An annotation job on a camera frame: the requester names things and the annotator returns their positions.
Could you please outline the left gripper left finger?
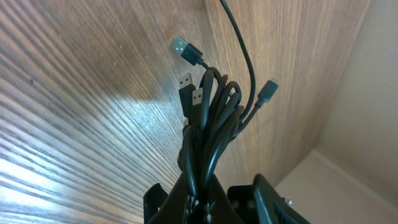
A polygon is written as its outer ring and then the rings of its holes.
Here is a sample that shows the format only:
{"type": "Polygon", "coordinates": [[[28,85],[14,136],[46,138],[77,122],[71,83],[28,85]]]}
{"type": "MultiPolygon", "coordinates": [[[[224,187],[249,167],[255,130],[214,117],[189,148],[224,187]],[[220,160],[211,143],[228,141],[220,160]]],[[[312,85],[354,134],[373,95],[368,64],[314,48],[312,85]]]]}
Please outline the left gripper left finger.
{"type": "Polygon", "coordinates": [[[199,202],[187,193],[181,175],[170,193],[153,185],[143,197],[145,223],[242,223],[216,176],[211,178],[209,200],[199,202]]]}

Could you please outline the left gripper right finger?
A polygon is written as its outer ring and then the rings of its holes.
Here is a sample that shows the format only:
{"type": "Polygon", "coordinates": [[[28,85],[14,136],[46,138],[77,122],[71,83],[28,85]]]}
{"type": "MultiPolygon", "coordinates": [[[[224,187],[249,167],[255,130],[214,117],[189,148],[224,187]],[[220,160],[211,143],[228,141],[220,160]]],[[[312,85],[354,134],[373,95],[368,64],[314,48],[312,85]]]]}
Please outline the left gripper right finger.
{"type": "Polygon", "coordinates": [[[244,223],[309,224],[262,174],[256,174],[251,185],[231,186],[227,197],[244,223]]]}

